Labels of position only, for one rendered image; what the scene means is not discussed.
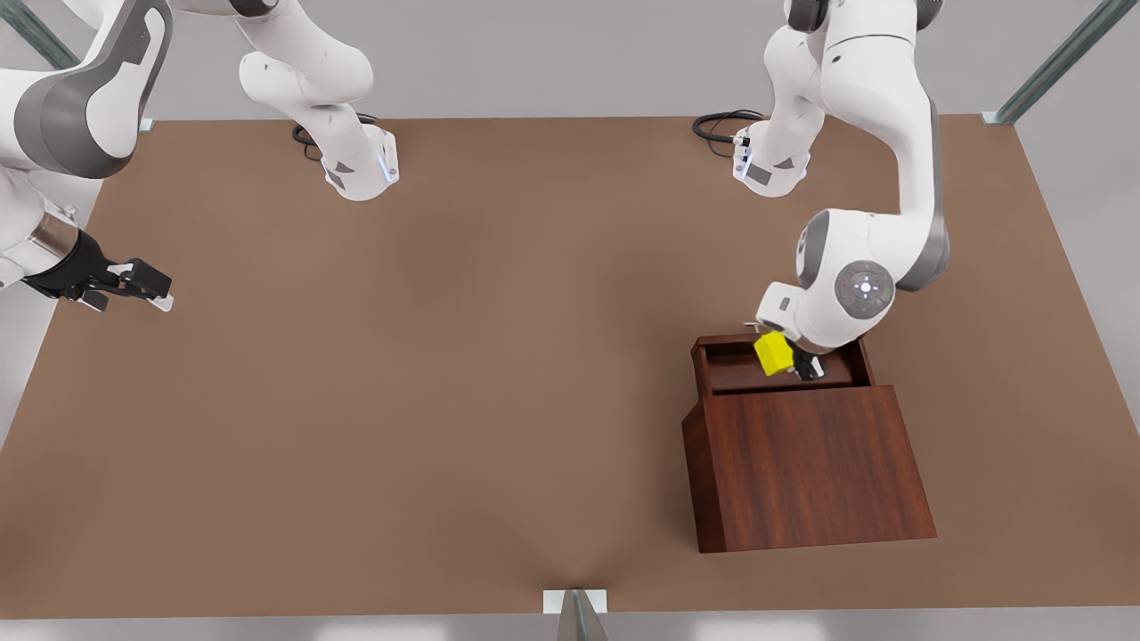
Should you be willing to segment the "yellow square block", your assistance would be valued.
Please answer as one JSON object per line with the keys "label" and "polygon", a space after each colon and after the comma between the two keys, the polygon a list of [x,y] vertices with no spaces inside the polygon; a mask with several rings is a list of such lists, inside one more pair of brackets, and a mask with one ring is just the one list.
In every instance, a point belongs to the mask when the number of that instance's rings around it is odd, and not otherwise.
{"label": "yellow square block", "polygon": [[759,334],[754,341],[754,352],[762,362],[765,375],[769,378],[793,370],[793,346],[789,344],[785,336],[777,331]]}

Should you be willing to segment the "brown wooden drawer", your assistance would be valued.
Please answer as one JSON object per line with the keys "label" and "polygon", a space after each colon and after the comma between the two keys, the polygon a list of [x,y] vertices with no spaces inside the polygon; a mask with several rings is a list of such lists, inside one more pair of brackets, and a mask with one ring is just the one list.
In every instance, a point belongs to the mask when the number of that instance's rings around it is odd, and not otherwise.
{"label": "brown wooden drawer", "polygon": [[801,389],[860,388],[876,386],[876,378],[862,341],[844,344],[834,352],[822,354],[825,378],[801,381],[793,372],[766,375],[754,351],[756,334],[699,336],[691,350],[695,364],[697,393],[767,393]]}

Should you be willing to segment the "brown wooden cabinet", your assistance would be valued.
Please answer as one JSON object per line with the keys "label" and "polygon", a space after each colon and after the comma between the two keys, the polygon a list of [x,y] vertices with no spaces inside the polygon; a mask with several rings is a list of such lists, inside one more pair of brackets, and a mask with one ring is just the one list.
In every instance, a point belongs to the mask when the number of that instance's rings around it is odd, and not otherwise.
{"label": "brown wooden cabinet", "polygon": [[937,535],[891,386],[705,396],[681,433],[701,552]]}

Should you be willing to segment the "silver frame post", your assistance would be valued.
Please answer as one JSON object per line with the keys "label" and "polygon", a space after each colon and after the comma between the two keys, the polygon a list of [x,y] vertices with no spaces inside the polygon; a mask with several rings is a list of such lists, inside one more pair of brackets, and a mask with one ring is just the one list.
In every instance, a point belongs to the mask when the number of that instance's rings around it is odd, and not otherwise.
{"label": "silver frame post", "polygon": [[11,29],[48,68],[0,68],[0,147],[24,163],[88,175],[78,159],[135,153],[142,109],[166,60],[166,0],[62,0],[93,29],[85,52],[65,44],[28,0],[0,0]]}
{"label": "silver frame post", "polygon": [[609,612],[606,589],[545,589],[545,615],[557,612],[555,641],[609,641],[600,612]]}
{"label": "silver frame post", "polygon": [[1065,76],[1068,70],[1082,60],[1094,44],[1106,36],[1114,26],[1123,21],[1129,11],[1135,8],[1137,0],[1101,0],[1092,13],[1070,32],[1069,36],[1058,44],[1047,60],[1035,68],[1031,76],[1011,96],[1005,104],[992,112],[982,112],[985,125],[1013,125],[1031,107],[1037,105]]}

